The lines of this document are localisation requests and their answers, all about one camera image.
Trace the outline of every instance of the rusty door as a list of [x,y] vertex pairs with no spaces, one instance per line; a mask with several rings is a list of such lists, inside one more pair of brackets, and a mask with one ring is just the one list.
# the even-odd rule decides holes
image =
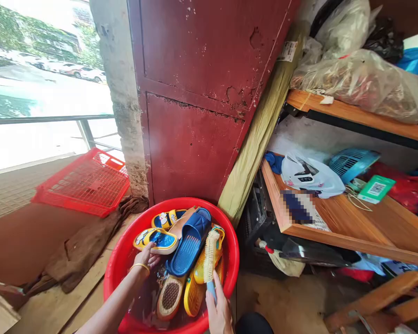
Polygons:
[[298,0],[129,0],[149,198],[217,203]]

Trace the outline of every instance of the gold bracelet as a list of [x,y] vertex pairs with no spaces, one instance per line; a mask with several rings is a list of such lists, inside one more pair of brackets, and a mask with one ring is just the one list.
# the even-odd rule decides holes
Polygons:
[[129,271],[131,271],[133,269],[133,267],[136,267],[137,265],[140,265],[141,267],[146,268],[147,269],[147,276],[150,275],[150,269],[144,263],[136,263],[136,264],[132,265],[130,267],[130,270]]

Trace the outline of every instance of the brown cloth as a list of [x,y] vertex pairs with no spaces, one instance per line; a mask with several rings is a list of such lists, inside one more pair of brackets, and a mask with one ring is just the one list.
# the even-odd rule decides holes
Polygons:
[[35,295],[56,283],[60,283],[63,292],[71,292],[99,258],[122,222],[131,213],[140,213],[148,206],[149,201],[145,196],[127,196],[109,216],[97,224],[81,228],[51,256],[38,279],[24,287],[26,294]]

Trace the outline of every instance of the door panel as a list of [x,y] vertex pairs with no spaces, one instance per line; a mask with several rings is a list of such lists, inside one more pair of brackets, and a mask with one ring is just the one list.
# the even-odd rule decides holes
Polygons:
[[147,109],[155,203],[183,196],[218,198],[226,157],[244,122],[153,94]]

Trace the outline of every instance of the blue slipper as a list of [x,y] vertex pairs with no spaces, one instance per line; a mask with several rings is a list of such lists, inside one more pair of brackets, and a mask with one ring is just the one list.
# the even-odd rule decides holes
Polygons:
[[183,226],[183,237],[166,269],[175,276],[186,275],[193,267],[210,230],[210,213],[199,208]]

